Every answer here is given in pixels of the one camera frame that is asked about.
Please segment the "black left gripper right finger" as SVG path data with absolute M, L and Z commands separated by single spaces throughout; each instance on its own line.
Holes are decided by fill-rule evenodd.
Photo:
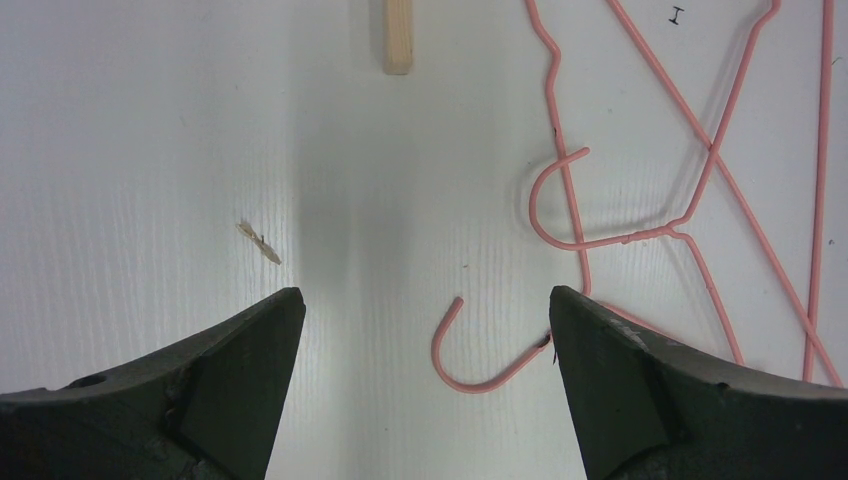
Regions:
M 843 479 L 847 393 L 739 366 L 567 286 L 549 320 L 590 479 Z

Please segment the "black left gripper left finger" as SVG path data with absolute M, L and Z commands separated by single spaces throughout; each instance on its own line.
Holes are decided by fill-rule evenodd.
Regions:
M 56 390 L 1 398 L 5 479 L 262 479 L 306 306 L 282 289 L 213 327 Z

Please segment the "thin pink wire hanger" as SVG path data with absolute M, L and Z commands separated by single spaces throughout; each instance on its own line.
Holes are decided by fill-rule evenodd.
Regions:
M 609 6 L 613 14 L 616 16 L 618 22 L 621 24 L 627 35 L 630 37 L 634 46 L 640 52 L 650 69 L 660 81 L 661 85 L 665 88 L 665 90 L 671 97 L 673 103 L 680 109 L 681 113 L 684 115 L 686 121 L 693 130 L 695 137 L 700 141 L 702 147 L 706 150 L 707 157 L 703 165 L 701 174 L 698 178 L 698 183 L 692 194 L 692 198 L 687 206 L 687 209 L 685 210 L 684 214 L 679 218 L 673 219 L 668 223 L 658 227 L 646 230 L 639 230 L 630 234 L 622 234 L 618 236 L 602 238 L 599 240 L 592 241 L 585 240 L 583 227 L 577 207 L 576 194 L 574 192 L 572 177 L 570 174 L 570 165 L 571 163 L 587 156 L 590 150 L 587 147 L 583 147 L 572 153 L 568 153 L 565 149 L 564 134 L 562 132 L 559 110 L 555 95 L 555 86 L 557 75 L 559 72 L 559 66 L 562 60 L 562 53 L 556 41 L 550 36 L 546 28 L 543 26 L 536 4 L 532 1 L 529 1 L 526 4 L 526 8 L 531 20 L 531 25 L 539 39 L 549 50 L 551 57 L 548 73 L 545 79 L 544 95 L 547 102 L 549 120 L 554 133 L 554 143 L 557 153 L 559 155 L 553 163 L 546 167 L 537 176 L 531 187 L 528 203 L 528 215 L 531 227 L 544 242 L 551 245 L 552 247 L 557 248 L 559 250 L 575 252 L 578 254 L 583 280 L 583 287 L 586 293 L 589 293 L 591 291 L 591 272 L 587 257 L 588 250 L 618 244 L 625 245 L 634 241 L 646 241 L 660 237 L 669 237 L 684 242 L 687 245 L 687 248 L 689 249 L 692 258 L 698 267 L 698 271 L 701 275 L 706 291 L 710 296 L 713 307 L 721 323 L 732 357 L 737 364 L 743 364 L 744 359 L 738 344 L 738 340 L 735 335 L 735 331 L 730 322 L 720 294 L 715 286 L 713 277 L 702 255 L 702 252 L 699 249 L 695 239 L 692 236 L 682 232 L 680 229 L 681 226 L 687 224 L 694 217 L 696 210 L 704 195 L 707 183 L 712 172 L 718 171 L 724 178 L 724 181 L 727 183 L 728 187 L 730 188 L 731 193 L 736 199 L 739 208 L 742 210 L 742 213 L 745 215 L 745 218 L 747 219 L 750 228 L 752 229 L 753 233 L 757 238 L 762 253 L 766 256 L 769 264 L 771 265 L 771 268 L 774 274 L 776 275 L 778 282 L 781 284 L 782 289 L 786 294 L 788 300 L 790 301 L 790 304 L 796 314 L 797 320 L 799 321 L 800 326 L 804 332 L 804 380 L 811 379 L 812 362 L 814 359 L 819 359 L 831 383 L 836 387 L 842 386 L 842 379 L 839 376 L 826 347 L 824 346 L 821 341 L 821 338 L 818 335 L 815 313 L 818 302 L 817 293 L 811 292 L 809 294 L 808 301 L 806 303 L 801 302 L 800 297 L 792 286 L 792 283 L 789 277 L 787 276 L 784 267 L 779 261 L 775 250 L 770 244 L 759 221 L 756 219 L 756 216 L 751 210 L 750 205 L 745 199 L 744 194 L 741 192 L 738 184 L 736 183 L 735 179 L 733 178 L 732 174 L 728 170 L 726 164 L 724 163 L 724 160 L 721 157 L 721 148 L 723 146 L 727 131 L 729 129 L 732 116 L 735 112 L 739 96 L 741 94 L 744 81 L 746 79 L 747 72 L 749 70 L 749 66 L 756 49 L 759 36 L 761 34 L 761 31 L 769 23 L 769 21 L 778 14 L 782 6 L 781 2 L 771 2 L 768 9 L 756 20 L 756 22 L 751 27 L 750 32 L 747 35 L 739 66 L 737 67 L 736 74 L 734 76 L 730 92 L 728 94 L 728 99 L 722 111 L 719 125 L 714 135 L 709 135 L 703 128 L 701 122 L 697 119 L 694 112 L 691 110 L 689 104 L 683 97 L 682 93 L 679 91 L 674 81 L 668 75 L 661 61 L 656 57 L 655 53 L 650 48 L 645 38 L 642 36 L 637 26 L 633 23 L 632 19 L 630 18 L 622 4 L 618 1 L 612 1 L 610 2 Z M 541 223 L 538 217 L 538 196 L 548 178 L 555 172 L 559 172 L 562 176 L 566 196 L 566 206 L 571 217 L 573 232 L 575 235 L 575 239 L 573 242 L 564 242 L 556 239 L 544 228 L 543 224 Z
M 814 189 L 809 284 L 807 297 L 805 299 L 800 298 L 796 289 L 792 285 L 792 282 L 779 260 L 776 251 L 771 245 L 765 231 L 763 230 L 762 225 L 757 219 L 728 166 L 721 157 L 721 148 L 726 138 L 733 113 L 738 104 L 742 87 L 750 68 L 750 63 L 753 59 L 759 37 L 766 25 L 778 14 L 781 6 L 782 4 L 779 1 L 770 2 L 768 8 L 753 23 L 747 35 L 740 62 L 733 78 L 733 83 L 730 88 L 725 107 L 721 114 L 719 125 L 715 134 L 709 135 L 702 126 L 701 122 L 695 116 L 693 110 L 680 90 L 677 88 L 675 82 L 665 70 L 662 62 L 657 58 L 647 40 L 634 24 L 632 18 L 628 15 L 624 6 L 618 1 L 610 2 L 609 7 L 612 10 L 612 13 L 624 29 L 625 33 L 629 36 L 642 58 L 645 60 L 647 66 L 654 73 L 661 86 L 670 96 L 673 104 L 684 116 L 684 119 L 691 127 L 696 139 L 705 149 L 707 157 L 698 177 L 698 182 L 692 194 L 691 200 L 689 201 L 685 212 L 680 217 L 672 219 L 666 224 L 657 227 L 634 231 L 629 234 L 588 241 L 584 235 L 570 167 L 572 163 L 586 157 L 590 150 L 587 147 L 582 147 L 570 152 L 566 148 L 564 131 L 561 125 L 555 93 L 557 77 L 562 62 L 562 51 L 557 42 L 545 28 L 541 20 L 537 4 L 533 1 L 526 2 L 525 8 L 530 20 L 530 25 L 538 39 L 548 50 L 550 57 L 543 92 L 547 106 L 549 123 L 554 134 L 554 147 L 556 153 L 555 160 L 537 175 L 531 186 L 528 198 L 528 219 L 533 231 L 542 241 L 558 250 L 574 252 L 577 254 L 582 281 L 581 291 L 585 295 L 590 294 L 592 290 L 592 277 L 588 260 L 588 253 L 590 250 L 612 245 L 626 245 L 636 241 L 647 241 L 664 237 L 684 242 L 698 268 L 705 289 L 710 296 L 733 360 L 737 364 L 743 364 L 743 355 L 733 326 L 729 320 L 725 306 L 723 305 L 721 296 L 717 290 L 703 254 L 695 239 L 691 235 L 682 232 L 680 229 L 681 226 L 687 224 L 694 217 L 704 196 L 708 180 L 713 173 L 718 173 L 729 188 L 732 197 L 745 218 L 745 221 L 752 230 L 762 254 L 766 257 L 766 260 L 776 276 L 782 291 L 786 295 L 803 331 L 804 356 L 802 361 L 802 381 L 811 382 L 814 376 L 815 366 L 820 365 L 830 383 L 835 387 L 840 387 L 843 384 L 842 378 L 840 377 L 838 370 L 818 333 L 827 162 L 831 119 L 831 84 L 833 78 L 832 69 L 835 63 L 832 56 L 835 20 L 834 2 L 825 1 L 822 4 L 816 179 Z M 571 242 L 564 242 L 552 236 L 539 220 L 538 197 L 541 189 L 545 186 L 547 180 L 553 174 L 559 174 L 563 182 L 566 207 L 574 233 L 574 239 Z

